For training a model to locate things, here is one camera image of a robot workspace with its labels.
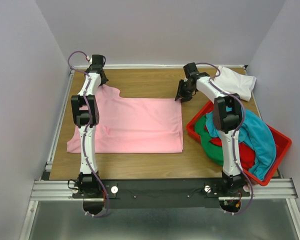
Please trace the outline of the pink t shirt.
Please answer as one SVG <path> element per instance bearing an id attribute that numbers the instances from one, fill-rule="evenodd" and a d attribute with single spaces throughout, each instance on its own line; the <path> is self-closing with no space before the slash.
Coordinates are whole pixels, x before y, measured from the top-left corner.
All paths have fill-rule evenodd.
<path id="1" fill-rule="evenodd" d="M 173 154 L 183 151 L 182 106 L 172 98 L 123 98 L 107 85 L 96 91 L 100 120 L 96 153 Z"/>

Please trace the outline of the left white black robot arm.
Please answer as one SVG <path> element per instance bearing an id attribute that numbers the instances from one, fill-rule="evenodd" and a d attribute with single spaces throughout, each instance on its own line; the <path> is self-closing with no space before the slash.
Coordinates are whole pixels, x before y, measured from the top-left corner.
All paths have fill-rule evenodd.
<path id="1" fill-rule="evenodd" d="M 103 187 L 96 163 L 95 134 L 100 115 L 95 93 L 99 86 L 108 81 L 103 70 L 106 57 L 100 54 L 86 54 L 85 58 L 89 62 L 85 71 L 71 68 L 85 77 L 81 90 L 70 98 L 73 122 L 79 132 L 81 154 L 80 170 L 74 190 L 77 190 L 77 194 L 82 198 L 98 198 L 103 195 Z"/>

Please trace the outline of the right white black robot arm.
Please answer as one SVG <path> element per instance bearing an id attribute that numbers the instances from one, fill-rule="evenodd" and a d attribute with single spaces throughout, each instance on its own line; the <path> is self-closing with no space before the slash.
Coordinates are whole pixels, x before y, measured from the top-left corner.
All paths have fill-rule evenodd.
<path id="1" fill-rule="evenodd" d="M 239 151 L 240 127 L 245 118 L 243 104 L 239 95 L 221 89 L 205 72 L 187 73 L 185 79 L 179 81 L 175 100 L 188 102 L 195 92 L 202 92 L 213 102 L 212 120 L 219 132 L 223 153 L 219 186 L 224 195 L 231 196 L 245 185 Z"/>

